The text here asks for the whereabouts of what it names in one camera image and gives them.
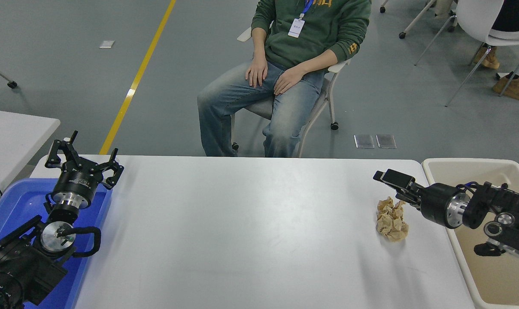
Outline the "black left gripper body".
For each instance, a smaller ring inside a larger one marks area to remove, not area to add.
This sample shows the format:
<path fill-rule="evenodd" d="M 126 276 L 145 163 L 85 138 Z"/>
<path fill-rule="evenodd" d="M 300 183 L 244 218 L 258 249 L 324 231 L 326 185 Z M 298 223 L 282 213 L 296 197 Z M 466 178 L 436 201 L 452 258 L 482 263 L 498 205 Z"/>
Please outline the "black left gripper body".
<path fill-rule="evenodd" d="M 61 175 L 52 191 L 55 202 L 92 202 L 97 186 L 103 180 L 100 172 L 81 172 L 74 168 L 59 167 Z"/>

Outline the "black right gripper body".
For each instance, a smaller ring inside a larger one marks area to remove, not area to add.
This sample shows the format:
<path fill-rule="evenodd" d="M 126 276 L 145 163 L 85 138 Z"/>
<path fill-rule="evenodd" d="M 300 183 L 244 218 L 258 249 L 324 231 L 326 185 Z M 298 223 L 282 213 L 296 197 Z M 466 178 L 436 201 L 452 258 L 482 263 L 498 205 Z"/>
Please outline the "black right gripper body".
<path fill-rule="evenodd" d="M 434 183 L 425 188 L 418 189 L 420 211 L 424 218 L 445 227 L 457 227 L 448 221 L 447 209 L 452 198 L 458 194 L 458 189 L 442 184 Z"/>

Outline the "person's left hand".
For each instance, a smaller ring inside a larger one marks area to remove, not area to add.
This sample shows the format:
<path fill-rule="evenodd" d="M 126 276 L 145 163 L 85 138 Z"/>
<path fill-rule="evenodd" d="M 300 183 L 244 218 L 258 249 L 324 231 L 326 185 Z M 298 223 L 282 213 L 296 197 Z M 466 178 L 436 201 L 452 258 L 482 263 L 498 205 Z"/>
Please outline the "person's left hand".
<path fill-rule="evenodd" d="M 275 82 L 273 94 L 278 96 L 285 93 L 287 90 L 298 84 L 305 74 L 306 72 L 298 67 L 287 69 Z"/>

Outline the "person's right hand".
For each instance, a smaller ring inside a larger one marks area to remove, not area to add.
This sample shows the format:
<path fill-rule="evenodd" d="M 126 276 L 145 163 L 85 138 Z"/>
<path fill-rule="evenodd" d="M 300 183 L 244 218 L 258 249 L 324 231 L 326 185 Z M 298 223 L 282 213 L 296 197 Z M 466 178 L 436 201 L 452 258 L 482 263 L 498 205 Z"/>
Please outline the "person's right hand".
<path fill-rule="evenodd" d="M 262 86 L 263 81 L 267 78 L 268 64 L 263 58 L 254 58 L 244 74 L 249 86 L 256 88 Z"/>

